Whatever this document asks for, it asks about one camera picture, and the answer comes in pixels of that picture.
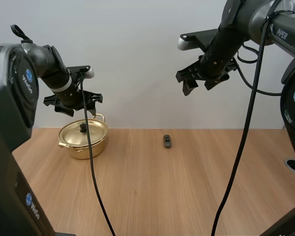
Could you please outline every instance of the pot lid knob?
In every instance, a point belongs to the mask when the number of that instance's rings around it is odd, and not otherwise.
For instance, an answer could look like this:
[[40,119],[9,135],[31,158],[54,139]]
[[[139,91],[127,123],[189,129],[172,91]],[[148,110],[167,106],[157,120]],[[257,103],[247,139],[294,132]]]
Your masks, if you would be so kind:
[[85,123],[80,124],[80,132],[86,133],[87,131],[87,125]]

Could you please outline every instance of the pot lid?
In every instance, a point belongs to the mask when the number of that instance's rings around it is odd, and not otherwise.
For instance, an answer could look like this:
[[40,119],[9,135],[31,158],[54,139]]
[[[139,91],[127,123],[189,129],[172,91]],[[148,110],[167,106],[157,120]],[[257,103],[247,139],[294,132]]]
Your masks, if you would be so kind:
[[[88,119],[88,128],[91,144],[102,141],[108,133],[107,125],[98,119]],[[89,145],[84,119],[66,125],[59,132],[59,141],[71,147],[86,147]]]

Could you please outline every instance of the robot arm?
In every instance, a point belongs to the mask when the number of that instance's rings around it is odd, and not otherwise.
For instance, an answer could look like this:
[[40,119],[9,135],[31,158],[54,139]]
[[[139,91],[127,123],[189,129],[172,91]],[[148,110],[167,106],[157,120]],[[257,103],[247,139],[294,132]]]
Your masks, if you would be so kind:
[[[281,96],[281,114],[295,151],[295,5],[282,0],[228,0],[218,29],[182,34],[178,48],[201,48],[205,53],[184,70],[178,71],[178,82],[183,81],[185,95],[198,87],[196,80],[205,81],[210,90],[228,80],[228,73],[236,70],[232,58],[247,40],[260,44],[262,27],[269,21],[266,45],[275,43],[294,57],[283,75],[284,88]],[[275,13],[268,16],[273,8]]]
[[[12,31],[22,44],[0,46],[0,132],[10,151],[31,137],[38,101],[38,77],[54,95],[44,104],[69,116],[83,109],[81,79],[92,78],[89,65],[65,67],[54,46],[33,44],[16,25]],[[84,91],[87,110],[96,114],[95,103],[102,95]]]

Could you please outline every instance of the black cable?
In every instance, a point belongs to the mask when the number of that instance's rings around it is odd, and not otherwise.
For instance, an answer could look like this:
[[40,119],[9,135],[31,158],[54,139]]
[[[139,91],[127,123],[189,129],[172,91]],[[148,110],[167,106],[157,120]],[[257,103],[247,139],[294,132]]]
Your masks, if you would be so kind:
[[[270,10],[268,12],[267,15],[270,15],[274,12],[274,10],[276,9],[276,7],[278,6],[279,2],[281,0],[275,0],[275,2],[273,3],[273,5],[270,7]],[[221,215],[221,212],[223,210],[223,207],[226,203],[226,200],[230,194],[233,182],[234,182],[234,178],[236,175],[236,171],[239,165],[239,161],[241,158],[241,154],[242,151],[245,147],[245,142],[247,139],[247,135],[248,135],[248,131],[249,131],[249,125],[250,125],[250,120],[251,120],[251,116],[252,116],[252,112],[253,112],[253,107],[254,107],[254,103],[255,103],[255,98],[256,98],[256,94],[257,94],[257,87],[258,87],[258,82],[259,82],[259,77],[260,77],[260,71],[261,71],[261,64],[262,64],[262,59],[263,59],[263,54],[264,54],[264,49],[265,49],[265,43],[266,43],[266,37],[267,37],[267,33],[268,33],[268,26],[269,26],[269,21],[266,21],[265,24],[262,27],[262,36],[261,36],[261,43],[260,43],[260,47],[259,47],[259,55],[258,55],[258,61],[257,61],[257,65],[256,65],[256,72],[255,72],[255,78],[254,78],[254,82],[253,82],[253,86],[252,86],[252,91],[251,91],[251,95],[250,95],[250,101],[249,101],[249,105],[248,105],[248,111],[247,111],[247,116],[246,116],[246,121],[245,121],[245,126],[244,126],[244,130],[242,133],[242,137],[241,137],[241,141],[240,141],[240,145],[238,148],[238,152],[236,155],[236,159],[234,162],[234,166],[232,169],[232,173],[231,173],[231,177],[230,180],[228,182],[223,200],[216,212],[216,216],[214,219],[214,223],[213,223],[213,227],[212,227],[212,232],[211,232],[211,236],[215,236],[215,231],[216,231],[216,227],[217,227],[217,223],[218,223],[218,219]]]
[[[241,68],[240,68],[240,66],[239,66],[239,64],[237,63],[237,61],[236,61],[235,58],[233,58],[233,61],[234,61],[234,63],[236,64],[236,68],[237,68],[237,70],[238,70],[238,72],[239,72],[239,74],[240,74],[242,80],[244,81],[244,83],[245,83],[249,88],[252,89],[252,85],[246,80],[246,78],[245,78],[245,76],[244,76],[244,74],[243,74],[243,72],[242,72],[242,70],[241,70]],[[281,96],[281,95],[282,95],[282,93],[280,93],[280,92],[279,92],[279,93],[265,92],[265,91],[262,91],[262,90],[259,90],[259,89],[257,89],[257,92],[260,93],[260,94],[263,94],[263,95],[273,96],[273,97],[275,97],[275,96]]]
[[94,187],[95,187],[95,191],[96,191],[96,195],[97,195],[97,198],[98,198],[100,207],[102,208],[102,211],[104,213],[104,216],[105,216],[106,222],[107,222],[107,224],[109,226],[109,229],[112,232],[112,235],[113,236],[116,236],[115,235],[115,232],[114,232],[114,229],[113,229],[113,227],[112,227],[112,225],[111,225],[111,223],[109,221],[108,215],[106,213],[106,210],[104,208],[102,199],[100,198],[99,191],[98,191],[98,188],[97,188],[97,183],[96,183],[96,178],[95,178],[95,173],[94,173],[94,166],[93,166],[92,145],[91,145],[90,136],[89,136],[89,121],[88,121],[88,114],[87,114],[87,105],[86,105],[86,102],[85,102],[84,91],[83,91],[83,80],[84,80],[83,77],[80,78],[80,81],[81,81],[81,92],[82,92],[82,97],[83,97],[83,107],[84,107],[85,124],[86,124],[86,127],[87,127],[87,137],[88,137],[88,149],[89,149],[89,158],[90,158],[90,168],[91,168],[91,172],[92,172],[93,183],[94,183]]
[[[257,49],[254,49],[254,48],[248,47],[248,46],[246,46],[245,44],[242,44],[242,47],[243,47],[244,49],[247,49],[247,50],[249,50],[249,51],[255,53],[256,55],[258,55],[258,53],[259,53],[259,51],[258,51]],[[256,63],[256,62],[258,61],[258,58],[255,59],[255,60],[244,60],[244,59],[242,59],[242,58],[239,56],[239,51],[237,52],[237,58],[238,58],[239,61],[241,61],[241,62],[243,62],[243,63],[246,63],[246,64],[254,64],[254,63]]]

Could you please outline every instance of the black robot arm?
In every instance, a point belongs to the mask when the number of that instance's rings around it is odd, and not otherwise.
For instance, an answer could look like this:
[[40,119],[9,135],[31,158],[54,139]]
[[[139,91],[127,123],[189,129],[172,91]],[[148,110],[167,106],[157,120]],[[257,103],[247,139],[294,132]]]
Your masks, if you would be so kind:
[[[273,8],[274,13],[267,15]],[[201,48],[205,53],[187,68],[178,71],[185,95],[205,81],[210,90],[228,80],[228,73],[236,70],[232,58],[247,40],[260,44],[262,27],[269,22],[266,45],[275,43],[294,57],[283,75],[281,113],[295,151],[295,5],[290,0],[228,0],[218,29],[182,34],[178,48]]]
[[[69,116],[74,115],[74,110],[82,109],[83,99],[77,84],[80,79],[94,76],[92,68],[89,65],[65,67],[54,46],[37,46],[17,25],[12,25],[11,29],[15,35],[23,39],[22,47],[32,61],[37,77],[40,77],[55,94],[46,97],[44,104],[53,105],[56,112]],[[102,95],[85,91],[85,97],[88,111],[95,115],[95,102],[102,102]]]

